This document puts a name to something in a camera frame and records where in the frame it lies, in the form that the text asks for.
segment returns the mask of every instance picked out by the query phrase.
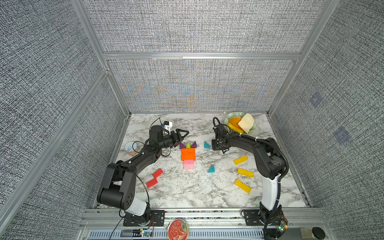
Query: yellow block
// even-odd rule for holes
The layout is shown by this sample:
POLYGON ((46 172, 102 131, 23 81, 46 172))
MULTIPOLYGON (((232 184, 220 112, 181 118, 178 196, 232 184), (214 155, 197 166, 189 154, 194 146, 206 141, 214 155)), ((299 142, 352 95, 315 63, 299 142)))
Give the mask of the yellow block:
POLYGON ((251 192, 251 188, 245 185, 242 181, 236 179, 235 184, 238 185, 241 189, 243 189, 247 193, 251 192))
POLYGON ((247 176, 247 177, 253 177, 253 172, 247 171, 247 170, 242 169, 242 168, 239 168, 237 170, 237 173, 241 174, 241 175, 244 175, 244 176, 247 176))
POLYGON ((233 162, 234 162, 236 165, 239 165, 240 163, 245 162, 245 161, 247 161, 247 160, 248 160, 247 156, 242 156, 242 157, 240 157, 240 158, 234 160, 233 162))

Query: black mounting bracket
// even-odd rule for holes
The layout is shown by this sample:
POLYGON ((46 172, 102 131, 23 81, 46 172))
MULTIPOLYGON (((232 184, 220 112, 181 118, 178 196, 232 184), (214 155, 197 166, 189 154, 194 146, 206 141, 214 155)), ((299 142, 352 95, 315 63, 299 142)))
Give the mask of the black mounting bracket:
MULTIPOLYGON (((155 227, 162 227, 164 226, 164 216, 165 211, 164 210, 151 210, 151 216, 149 217, 150 220, 153 218, 153 225, 155 227)), ((137 219, 131 215, 126 215, 124 217, 124 227, 147 227, 150 222, 148 222, 145 226, 142 226, 142 220, 137 219)))
MULTIPOLYGON (((264 222, 262 221, 261 216, 259 216, 260 209, 243 209, 242 215, 244 216, 245 223, 247 226, 264 226, 264 222)), ((281 207, 277 210, 275 216, 283 215, 283 211, 281 207)), ((268 225, 271 226, 279 226, 282 218, 275 217, 272 218, 268 225)))

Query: orange block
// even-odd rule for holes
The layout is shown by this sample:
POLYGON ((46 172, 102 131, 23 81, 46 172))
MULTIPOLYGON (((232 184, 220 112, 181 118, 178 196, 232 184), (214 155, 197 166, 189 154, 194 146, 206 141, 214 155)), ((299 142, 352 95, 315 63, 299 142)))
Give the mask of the orange block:
POLYGON ((183 148, 181 149, 181 161, 194 160, 196 161, 195 149, 194 148, 183 148))

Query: teal triangle block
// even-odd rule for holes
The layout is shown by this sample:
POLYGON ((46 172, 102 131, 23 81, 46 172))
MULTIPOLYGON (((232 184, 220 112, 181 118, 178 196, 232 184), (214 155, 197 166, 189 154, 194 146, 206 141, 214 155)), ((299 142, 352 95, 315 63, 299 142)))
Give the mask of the teal triangle block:
POLYGON ((211 168, 208 170, 208 173, 215 172, 215 165, 212 165, 211 168))
POLYGON ((209 144, 208 144, 207 142, 204 141, 204 148, 208 148, 208 149, 210 149, 211 146, 209 146, 209 144))

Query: black robotic arm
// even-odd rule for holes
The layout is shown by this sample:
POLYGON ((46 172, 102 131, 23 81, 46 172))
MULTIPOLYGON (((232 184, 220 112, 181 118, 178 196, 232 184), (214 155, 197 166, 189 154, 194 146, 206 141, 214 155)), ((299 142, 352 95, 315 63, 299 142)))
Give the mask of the black robotic arm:
MULTIPOLYGON (((279 223, 280 220, 281 223, 284 221, 284 226, 286 224, 281 205, 278 206, 280 182, 288 172, 288 162, 285 156, 273 138, 255 139, 246 134, 228 132, 225 125, 221 124, 217 118, 214 118, 213 122, 216 135, 212 140, 213 150, 222 150, 225 153, 230 147, 238 147, 255 155, 257 169, 263 176, 263 198, 255 220, 264 225, 265 239, 280 237, 285 231, 284 227, 268 230, 266 227, 270 222, 279 223)), ((176 132, 168 132, 162 126, 151 127, 149 139, 135 157, 129 161, 118 161, 107 166, 97 201, 122 209, 136 222, 147 224, 151 217, 149 196, 148 203, 135 197, 137 175, 159 159, 163 148, 176 147, 188 134, 188 131, 181 129, 176 129, 176 132), (122 181, 121 185, 114 184, 117 181, 122 181)))
POLYGON ((287 223, 279 205, 280 182, 289 170, 287 159, 273 138, 257 139, 246 134, 228 132, 217 118, 213 119, 213 124, 213 150, 222 150, 224 154, 230 147, 238 147, 254 154, 257 170, 263 176, 263 197, 255 220, 264 225, 265 239, 280 237, 285 232, 287 223), (271 222, 281 225, 277 229, 267 230, 266 227, 271 222))

